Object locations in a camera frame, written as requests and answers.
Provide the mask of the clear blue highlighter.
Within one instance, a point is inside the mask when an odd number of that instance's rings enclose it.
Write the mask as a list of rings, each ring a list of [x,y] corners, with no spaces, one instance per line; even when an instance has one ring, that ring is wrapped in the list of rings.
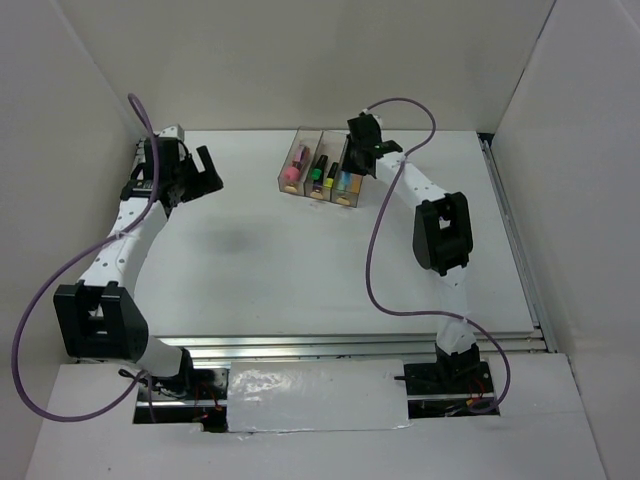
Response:
[[[351,185],[353,181],[353,175],[349,172],[342,172],[342,190],[345,192],[351,191]]]

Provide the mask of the clear orange highlighter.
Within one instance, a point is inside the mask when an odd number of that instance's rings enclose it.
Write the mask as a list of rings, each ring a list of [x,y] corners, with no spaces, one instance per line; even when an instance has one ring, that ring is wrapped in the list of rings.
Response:
[[[357,174],[353,174],[351,176],[350,191],[352,193],[358,195],[360,193],[360,190],[361,190],[361,184],[362,184],[362,176],[361,175],[357,175]]]

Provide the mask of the black yellow highlighter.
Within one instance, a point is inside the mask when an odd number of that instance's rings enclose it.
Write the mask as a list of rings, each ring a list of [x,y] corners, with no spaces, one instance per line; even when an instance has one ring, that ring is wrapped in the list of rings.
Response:
[[[324,180],[323,187],[327,189],[331,189],[333,187],[337,172],[339,168],[338,162],[333,162],[329,168],[327,176]]]

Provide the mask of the black green highlighter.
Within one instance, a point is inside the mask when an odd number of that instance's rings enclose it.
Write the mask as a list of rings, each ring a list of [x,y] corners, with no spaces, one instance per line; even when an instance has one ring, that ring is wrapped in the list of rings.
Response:
[[[324,172],[328,161],[327,155],[321,155],[311,171],[311,180],[313,183],[322,183]]]

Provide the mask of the black purple highlighter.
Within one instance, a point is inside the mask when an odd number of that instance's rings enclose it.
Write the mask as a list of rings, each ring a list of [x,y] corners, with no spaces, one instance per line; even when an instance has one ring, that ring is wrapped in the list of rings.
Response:
[[[312,185],[312,193],[316,196],[323,196],[323,182],[322,181],[314,181]]]

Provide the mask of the pink cap pen bundle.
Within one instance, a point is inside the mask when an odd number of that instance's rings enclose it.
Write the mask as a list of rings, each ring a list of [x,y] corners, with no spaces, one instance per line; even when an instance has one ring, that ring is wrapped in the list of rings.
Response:
[[[296,182],[310,158],[310,148],[304,144],[300,144],[295,153],[291,164],[283,173],[283,178],[289,182]]]

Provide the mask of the clear green highlighter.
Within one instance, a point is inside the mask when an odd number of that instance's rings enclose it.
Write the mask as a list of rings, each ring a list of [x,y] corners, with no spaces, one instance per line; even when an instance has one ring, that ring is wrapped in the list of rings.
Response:
[[[345,190],[346,184],[347,184],[347,178],[348,178],[348,175],[345,172],[341,172],[340,173],[339,179],[338,179],[337,184],[336,184],[336,190],[337,191],[344,191]]]

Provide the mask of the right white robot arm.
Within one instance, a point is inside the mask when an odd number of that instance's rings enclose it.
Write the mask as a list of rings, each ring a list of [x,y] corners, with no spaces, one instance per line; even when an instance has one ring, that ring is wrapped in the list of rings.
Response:
[[[461,192],[450,193],[433,183],[408,161],[408,153],[397,142],[383,140],[379,121],[368,111],[348,120],[347,125],[346,171],[370,175],[389,186],[367,248],[365,286],[369,300],[390,316],[438,317],[436,379],[444,390],[460,391],[480,364],[471,322],[444,310],[401,312],[383,307],[373,293],[371,264],[382,217],[391,197],[397,195],[414,214],[412,251],[417,263],[442,282],[445,297],[464,302],[466,267],[473,250],[468,200]]]

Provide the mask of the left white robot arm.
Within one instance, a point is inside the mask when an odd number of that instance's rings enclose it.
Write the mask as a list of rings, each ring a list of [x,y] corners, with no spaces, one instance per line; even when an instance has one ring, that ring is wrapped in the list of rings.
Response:
[[[209,151],[190,152],[179,126],[155,137],[160,165],[153,165],[151,141],[137,144],[134,167],[121,190],[119,211],[94,262],[73,285],[57,287],[53,303],[64,346],[77,359],[119,360],[147,371],[176,399],[194,394],[205,375],[190,354],[154,337],[134,301],[149,250],[180,204],[222,189]]]

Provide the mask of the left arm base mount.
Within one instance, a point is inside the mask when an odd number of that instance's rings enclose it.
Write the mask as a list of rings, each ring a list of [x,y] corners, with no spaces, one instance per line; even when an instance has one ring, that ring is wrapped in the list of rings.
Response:
[[[194,425],[205,432],[225,433],[227,422],[226,368],[196,369],[189,386],[146,377],[139,382],[133,414],[135,425]]]

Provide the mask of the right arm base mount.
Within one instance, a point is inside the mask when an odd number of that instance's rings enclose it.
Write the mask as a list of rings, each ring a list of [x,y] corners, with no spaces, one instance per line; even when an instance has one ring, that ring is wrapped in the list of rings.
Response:
[[[499,413],[488,363],[476,347],[452,356],[438,350],[434,362],[405,364],[394,379],[405,385],[410,419]]]

